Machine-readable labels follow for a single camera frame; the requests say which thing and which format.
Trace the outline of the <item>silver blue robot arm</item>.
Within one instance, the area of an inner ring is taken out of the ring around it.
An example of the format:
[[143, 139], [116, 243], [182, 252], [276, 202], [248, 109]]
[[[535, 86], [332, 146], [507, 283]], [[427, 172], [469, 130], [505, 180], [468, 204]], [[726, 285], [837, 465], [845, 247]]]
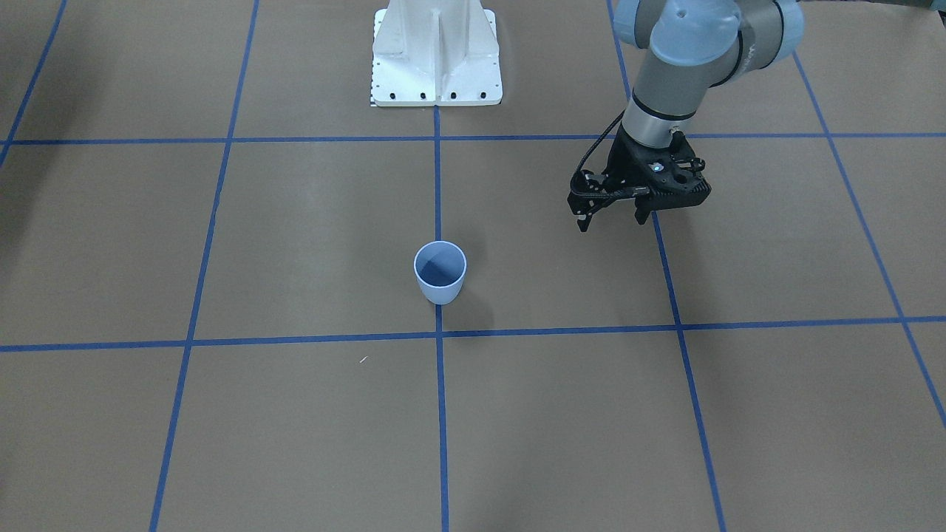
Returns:
[[797, 1], [622, 1], [613, 33], [645, 51], [604, 171], [579, 164], [567, 203], [578, 229], [613, 203], [633, 201], [644, 225], [660, 210], [693, 208], [712, 186], [686, 130], [710, 88], [770, 67], [795, 51], [805, 19]]

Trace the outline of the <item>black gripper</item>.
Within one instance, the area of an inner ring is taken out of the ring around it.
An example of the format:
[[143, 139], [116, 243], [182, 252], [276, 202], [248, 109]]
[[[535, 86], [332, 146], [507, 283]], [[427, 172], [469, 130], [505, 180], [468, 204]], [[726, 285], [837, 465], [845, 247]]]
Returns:
[[[605, 170], [602, 173], [588, 171], [585, 162], [615, 128], [617, 134], [606, 159]], [[624, 127], [608, 126], [582, 155], [572, 173], [568, 193], [568, 206], [572, 214], [576, 215], [576, 226], [581, 233], [588, 232], [597, 211], [617, 201], [635, 201], [634, 217], [639, 225], [646, 225], [651, 219], [655, 211], [652, 204], [653, 189], [645, 177], [641, 159], [632, 150], [635, 145]]]

